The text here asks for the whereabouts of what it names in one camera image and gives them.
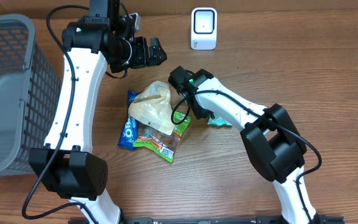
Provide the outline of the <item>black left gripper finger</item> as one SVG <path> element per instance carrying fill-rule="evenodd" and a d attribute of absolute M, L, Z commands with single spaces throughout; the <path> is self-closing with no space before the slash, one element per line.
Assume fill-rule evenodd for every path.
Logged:
<path fill-rule="evenodd" d="M 160 41 L 157 37 L 150 39 L 149 54 L 150 55 L 161 55 L 163 52 Z"/>
<path fill-rule="evenodd" d="M 160 53 L 150 54 L 148 62 L 147 62 L 147 66 L 148 67 L 159 66 L 164 61 L 166 61 L 166 59 L 167 59 L 166 54 L 160 54 Z"/>

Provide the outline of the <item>teal tissue pack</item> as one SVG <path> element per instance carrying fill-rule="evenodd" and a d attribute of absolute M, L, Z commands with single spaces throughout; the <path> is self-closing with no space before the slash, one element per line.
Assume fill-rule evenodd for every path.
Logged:
<path fill-rule="evenodd" d="M 228 121 L 226 121 L 225 119 L 223 119 L 222 117 L 217 115 L 216 113 L 212 113 L 209 116 L 208 125 L 213 125 L 213 126 L 232 126 L 231 123 L 229 123 Z"/>

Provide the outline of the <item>beige paper-like bag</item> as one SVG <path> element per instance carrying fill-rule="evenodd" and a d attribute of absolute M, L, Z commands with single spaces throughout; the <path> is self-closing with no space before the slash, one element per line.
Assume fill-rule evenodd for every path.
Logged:
<path fill-rule="evenodd" d="M 171 94 L 167 83 L 154 81 L 138 94 L 129 106 L 129 115 L 140 123 L 161 133 L 171 135 L 175 125 L 171 122 Z"/>

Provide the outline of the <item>green snack packet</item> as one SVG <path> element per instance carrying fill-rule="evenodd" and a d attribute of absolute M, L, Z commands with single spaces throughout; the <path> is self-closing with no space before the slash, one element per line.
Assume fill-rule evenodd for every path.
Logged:
<path fill-rule="evenodd" d="M 137 137 L 133 146 L 150 149 L 166 161 L 172 163 L 178 143 L 190 123 L 191 117 L 187 116 L 184 122 L 175 125 L 171 135 L 164 134 L 150 126 L 144 126 L 143 133 Z"/>

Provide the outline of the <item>blue Oreo cookie pack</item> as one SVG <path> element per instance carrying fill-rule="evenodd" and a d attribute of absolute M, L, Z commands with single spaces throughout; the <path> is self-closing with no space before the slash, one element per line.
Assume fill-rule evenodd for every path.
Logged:
<path fill-rule="evenodd" d="M 138 133 L 139 122 L 128 113 L 117 145 L 128 150 L 136 150 L 133 144 L 138 137 Z"/>

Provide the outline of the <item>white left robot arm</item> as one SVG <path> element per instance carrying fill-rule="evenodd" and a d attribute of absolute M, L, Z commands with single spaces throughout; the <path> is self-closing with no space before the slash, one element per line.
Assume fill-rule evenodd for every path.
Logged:
<path fill-rule="evenodd" d="M 41 147 L 29 164 L 37 185 L 81 210 L 86 223 L 124 223 L 106 190 L 108 165 L 92 153 L 96 101 L 105 75 L 125 78 L 130 68 L 158 66 L 167 59 L 158 38 L 136 37 L 140 17 L 118 1 L 91 1 L 88 14 L 71 22 L 57 39 L 64 54 L 58 106 Z"/>

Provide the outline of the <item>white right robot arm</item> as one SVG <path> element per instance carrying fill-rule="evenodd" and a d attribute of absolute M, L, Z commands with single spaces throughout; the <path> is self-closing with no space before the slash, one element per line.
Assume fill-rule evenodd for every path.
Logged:
<path fill-rule="evenodd" d="M 216 114 L 239 130 L 254 169 L 275 187 L 283 221 L 317 222 L 304 182 L 304 155 L 314 147 L 300 136 L 284 107 L 248 101 L 204 69 L 194 73 L 177 67 L 168 82 L 197 119 Z"/>

